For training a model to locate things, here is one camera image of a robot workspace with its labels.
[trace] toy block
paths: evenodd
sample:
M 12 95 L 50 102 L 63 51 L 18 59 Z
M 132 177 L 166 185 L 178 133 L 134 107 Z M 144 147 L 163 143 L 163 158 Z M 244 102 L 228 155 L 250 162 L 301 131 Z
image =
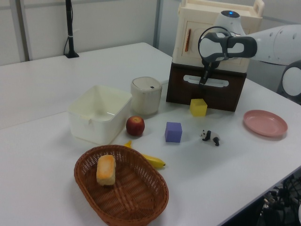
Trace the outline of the toy block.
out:
M 165 141 L 179 143 L 182 136 L 182 126 L 179 122 L 167 122 L 165 129 Z
M 189 110 L 194 117 L 205 116 L 207 104 L 203 99 L 191 99 Z

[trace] cabinet handle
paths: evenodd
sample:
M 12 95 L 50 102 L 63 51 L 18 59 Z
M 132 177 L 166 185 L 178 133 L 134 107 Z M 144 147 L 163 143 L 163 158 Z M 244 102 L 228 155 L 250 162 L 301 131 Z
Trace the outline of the cabinet handle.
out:
M 185 46 L 185 52 L 188 52 L 190 34 L 191 34 L 191 29 L 188 29 L 188 34 L 187 34 L 187 39 L 186 39 L 186 46 Z

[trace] bread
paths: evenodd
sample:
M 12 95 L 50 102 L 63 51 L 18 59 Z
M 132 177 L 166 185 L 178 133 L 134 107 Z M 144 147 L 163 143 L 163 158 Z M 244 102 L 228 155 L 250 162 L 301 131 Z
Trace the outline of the bread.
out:
M 96 179 L 100 185 L 115 183 L 115 158 L 113 155 L 103 155 L 98 159 Z

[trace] yellow cube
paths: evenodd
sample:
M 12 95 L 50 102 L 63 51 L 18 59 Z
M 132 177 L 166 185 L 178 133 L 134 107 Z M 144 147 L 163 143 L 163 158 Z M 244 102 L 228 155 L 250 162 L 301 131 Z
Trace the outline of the yellow cube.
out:
M 205 116 L 207 111 L 207 104 L 203 99 L 191 99 L 189 109 L 194 117 Z

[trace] purple cube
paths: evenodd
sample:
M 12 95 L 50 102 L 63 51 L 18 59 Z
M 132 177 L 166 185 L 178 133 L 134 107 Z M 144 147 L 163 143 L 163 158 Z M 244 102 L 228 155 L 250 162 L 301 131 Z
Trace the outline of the purple cube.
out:
M 165 141 L 179 143 L 182 136 L 182 126 L 179 122 L 167 122 Z

